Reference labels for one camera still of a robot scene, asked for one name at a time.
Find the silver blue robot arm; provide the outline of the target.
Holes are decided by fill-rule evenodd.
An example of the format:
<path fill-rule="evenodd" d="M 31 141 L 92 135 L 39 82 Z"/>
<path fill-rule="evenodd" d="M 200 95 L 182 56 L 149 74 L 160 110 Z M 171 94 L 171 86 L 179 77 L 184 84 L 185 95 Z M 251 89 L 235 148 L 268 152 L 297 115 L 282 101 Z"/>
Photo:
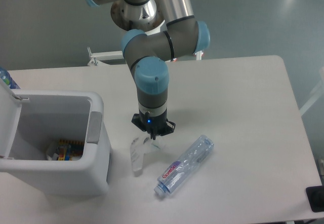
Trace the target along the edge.
<path fill-rule="evenodd" d="M 167 119 L 169 71 L 166 62 L 205 50 L 207 25 L 195 19 L 190 0 L 86 0 L 89 6 L 122 4 L 127 22 L 121 51 L 137 88 L 139 111 L 132 123 L 152 139 L 174 132 Z"/>

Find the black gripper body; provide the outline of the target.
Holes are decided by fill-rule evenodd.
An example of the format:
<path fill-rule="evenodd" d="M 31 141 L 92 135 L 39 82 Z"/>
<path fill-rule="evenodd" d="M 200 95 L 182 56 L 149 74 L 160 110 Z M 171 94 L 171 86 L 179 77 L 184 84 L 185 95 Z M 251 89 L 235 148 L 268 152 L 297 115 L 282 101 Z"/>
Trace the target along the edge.
<path fill-rule="evenodd" d="M 167 119 L 167 110 L 158 116 L 146 112 L 134 114 L 131 122 L 143 132 L 156 131 L 157 135 L 168 135 L 174 132 L 176 124 Z"/>

